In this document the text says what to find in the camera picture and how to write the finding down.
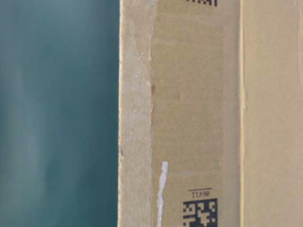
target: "cardboard box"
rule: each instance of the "cardboard box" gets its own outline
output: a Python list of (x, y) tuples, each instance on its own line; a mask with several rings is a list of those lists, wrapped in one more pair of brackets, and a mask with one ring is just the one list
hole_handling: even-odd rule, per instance
[(121, 0), (120, 227), (303, 223), (301, 0)]

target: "tan cardboard surface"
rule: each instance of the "tan cardboard surface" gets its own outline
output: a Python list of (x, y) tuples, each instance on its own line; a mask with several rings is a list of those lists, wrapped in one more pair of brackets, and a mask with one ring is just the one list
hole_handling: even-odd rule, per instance
[(245, 227), (302, 226), (302, 0), (244, 0)]
[(205, 3), (121, 0), (119, 226), (301, 226), (303, 0)]

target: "teal wall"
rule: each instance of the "teal wall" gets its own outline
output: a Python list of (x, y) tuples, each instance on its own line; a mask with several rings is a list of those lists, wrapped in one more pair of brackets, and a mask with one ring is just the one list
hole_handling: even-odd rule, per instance
[(118, 0), (0, 0), (0, 227), (115, 227)]

